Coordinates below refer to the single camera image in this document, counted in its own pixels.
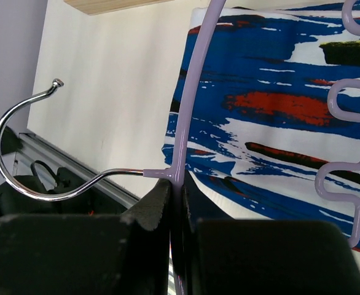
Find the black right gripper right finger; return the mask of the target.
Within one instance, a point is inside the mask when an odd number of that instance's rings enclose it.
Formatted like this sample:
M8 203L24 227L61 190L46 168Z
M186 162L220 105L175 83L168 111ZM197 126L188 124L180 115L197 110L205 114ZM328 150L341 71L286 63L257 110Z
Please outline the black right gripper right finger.
M323 221L233 219L185 178L189 294L360 294L360 270Z

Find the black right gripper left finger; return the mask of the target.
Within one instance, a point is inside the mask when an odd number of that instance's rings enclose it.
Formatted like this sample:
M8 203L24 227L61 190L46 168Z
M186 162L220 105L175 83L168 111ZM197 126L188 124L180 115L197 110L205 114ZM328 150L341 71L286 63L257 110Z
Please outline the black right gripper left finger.
M172 188L122 214L0 218L0 294L166 294Z

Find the lilac plastic hanger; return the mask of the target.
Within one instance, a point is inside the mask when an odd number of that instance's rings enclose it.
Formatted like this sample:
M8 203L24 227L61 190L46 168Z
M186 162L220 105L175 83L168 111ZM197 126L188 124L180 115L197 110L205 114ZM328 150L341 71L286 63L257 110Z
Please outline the lilac plastic hanger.
M94 184L96 184L99 180L113 175L143 175L151 178L165 178L169 179L173 185L173 189L175 192L174 200L178 201L180 204L180 191L181 186L184 182L184 173L185 173L185 162L186 162L186 147L187 147L187 139L189 135L189 128L191 122L191 115L194 107L195 96L197 92L197 84L199 82L199 78L202 73L202 66L205 62L206 53L208 50L208 46L210 45L211 38L213 35L213 31L216 27L216 23L220 16L220 13L223 9L225 1L211 1L207 11L205 13L201 32L198 34L194 51L192 53L192 57L190 59L189 70L187 73L186 81L184 84L184 90L182 93L180 110L178 115L178 122L176 127L176 136L174 139L174 151L173 151L173 161L170 168L166 170L126 170L126 169L112 169L105 170L101 172L99 175L95 176L93 179L87 181L81 187L78 187L76 190L71 191L69 193L65 193L63 195L55 195L53 197L49 197L49 195L44 195L32 191L27 187L23 186L19 183L7 170L3 161L2 155L0 151L0 174L4 177L5 181L10 184L14 189L18 192L24 194L27 197L43 200L43 201L60 201L60 200L68 200L71 197L75 197L85 192L87 189L91 188ZM345 1L342 6L342 18L345 28L348 27L348 31L351 30L353 34L360 34L360 24L356 22L355 16L353 16L353 7L356 5L356 1ZM0 150L1 150L1 140L2 135L5 130L5 127L10 120L10 118L21 108L25 106L29 106L35 102L41 101L52 96L56 90L62 87L64 84L61 80L55 79L52 82L50 88L44 92L38 93L35 96L32 96L14 107L10 108L0 119ZM180 214L180 209L175 208L176 214ZM175 270L175 265L173 263L173 271L174 271L174 285L176 294L187 294L187 283L185 279L185 275L179 276L180 270Z

